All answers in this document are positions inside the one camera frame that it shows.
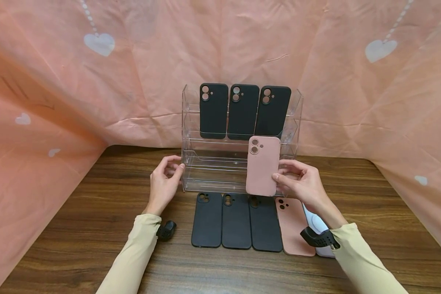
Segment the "heart pattern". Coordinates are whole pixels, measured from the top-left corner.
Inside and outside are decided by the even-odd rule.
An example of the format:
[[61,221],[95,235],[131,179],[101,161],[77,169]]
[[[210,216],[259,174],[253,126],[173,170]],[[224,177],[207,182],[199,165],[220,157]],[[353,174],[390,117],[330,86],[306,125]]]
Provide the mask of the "heart pattern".
[[59,152],[60,152],[60,149],[59,149],[59,148],[56,148],[56,149],[50,149],[47,155],[48,155],[49,157],[54,157],[54,155],[56,155],[56,154],[59,153]]
[[428,179],[424,176],[415,176],[415,180],[417,180],[422,186],[428,185]]
[[31,118],[29,117],[28,114],[22,112],[22,114],[19,117],[15,118],[15,123],[18,125],[29,125],[31,124]]
[[98,36],[87,34],[83,41],[88,48],[106,57],[111,54],[115,46],[114,39],[109,34],[100,34]]
[[369,62],[374,63],[392,53],[396,47],[397,41],[394,40],[386,42],[374,40],[366,46],[366,57]]

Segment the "phone case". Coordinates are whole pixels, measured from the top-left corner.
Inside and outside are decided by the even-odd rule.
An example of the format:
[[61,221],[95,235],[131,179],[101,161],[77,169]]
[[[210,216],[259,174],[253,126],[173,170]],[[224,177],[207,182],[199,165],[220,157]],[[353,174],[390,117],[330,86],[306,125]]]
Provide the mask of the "phone case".
[[273,196],[281,142],[276,137],[252,136],[248,142],[246,191],[251,195]]
[[281,138],[289,99],[291,99],[289,87],[264,86],[261,88],[255,135]]
[[192,245],[219,247],[222,234],[222,195],[203,192],[196,197]]
[[307,227],[301,201],[278,197],[276,208],[284,252],[292,256],[314,256],[315,248],[307,244],[301,236],[302,230]]
[[283,250],[281,229],[273,197],[249,196],[252,245],[258,251]]
[[248,196],[245,194],[224,194],[222,245],[233,249],[249,249],[252,246]]
[[[314,230],[317,234],[321,234],[328,230],[328,226],[325,222],[314,213],[311,213],[307,210],[306,205],[302,203],[302,208],[304,209],[304,213],[306,214],[307,225]],[[335,254],[333,254],[332,248],[330,246],[315,248],[315,252],[319,256],[335,258]]]
[[260,88],[256,85],[234,84],[230,87],[229,139],[248,140],[254,135],[259,95]]
[[229,87],[226,84],[201,84],[199,87],[199,133],[202,138],[225,138],[228,102]]

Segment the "pink curtain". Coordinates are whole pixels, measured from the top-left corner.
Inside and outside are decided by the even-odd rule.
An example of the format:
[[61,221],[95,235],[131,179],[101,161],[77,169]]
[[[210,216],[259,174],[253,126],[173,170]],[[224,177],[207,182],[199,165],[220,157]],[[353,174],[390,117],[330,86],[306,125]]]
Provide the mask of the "pink curtain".
[[0,0],[0,284],[106,146],[179,147],[204,81],[298,87],[300,154],[368,158],[441,245],[441,0]]

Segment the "wooden table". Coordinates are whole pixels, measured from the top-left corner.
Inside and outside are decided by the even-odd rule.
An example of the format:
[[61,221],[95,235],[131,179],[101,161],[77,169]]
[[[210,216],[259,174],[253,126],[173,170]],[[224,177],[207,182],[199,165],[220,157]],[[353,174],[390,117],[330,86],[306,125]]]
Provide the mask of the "wooden table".
[[[112,146],[96,162],[6,282],[5,293],[95,293],[149,196],[149,175],[178,150]],[[441,248],[376,167],[355,158],[299,157],[410,293],[441,293]],[[196,193],[178,192],[139,293],[353,293],[334,259],[195,248]]]

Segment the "pink phone case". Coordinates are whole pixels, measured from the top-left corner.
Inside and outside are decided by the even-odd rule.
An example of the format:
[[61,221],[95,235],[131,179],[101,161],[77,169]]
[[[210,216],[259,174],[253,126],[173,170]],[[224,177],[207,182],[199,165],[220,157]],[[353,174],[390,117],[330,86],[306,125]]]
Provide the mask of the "pink phone case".
[[294,198],[276,198],[276,210],[283,239],[283,250],[292,256],[314,256],[315,248],[307,244],[301,232],[307,227],[302,202]]
[[276,137],[252,136],[249,139],[246,181],[248,194],[276,194],[276,182],[271,176],[278,171],[280,149],[281,142]]

